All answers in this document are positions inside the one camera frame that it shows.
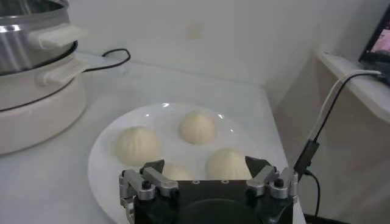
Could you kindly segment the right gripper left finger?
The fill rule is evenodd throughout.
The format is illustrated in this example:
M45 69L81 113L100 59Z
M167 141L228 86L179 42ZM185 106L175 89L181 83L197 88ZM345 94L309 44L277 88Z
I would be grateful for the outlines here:
M123 170L119 174L120 205L127 208L136 197L141 201L153 200L157 194L175 199L179 195L179 183L162 175L163 159L146 163L139 171Z

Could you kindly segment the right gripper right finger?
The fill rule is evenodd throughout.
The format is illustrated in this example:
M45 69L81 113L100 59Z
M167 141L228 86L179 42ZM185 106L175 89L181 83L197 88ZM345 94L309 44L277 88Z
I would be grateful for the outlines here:
M281 172L265 159L245 156L245 162L252 176L247 187L256 197L265 193L277 200L297 200L298 173L286 167Z

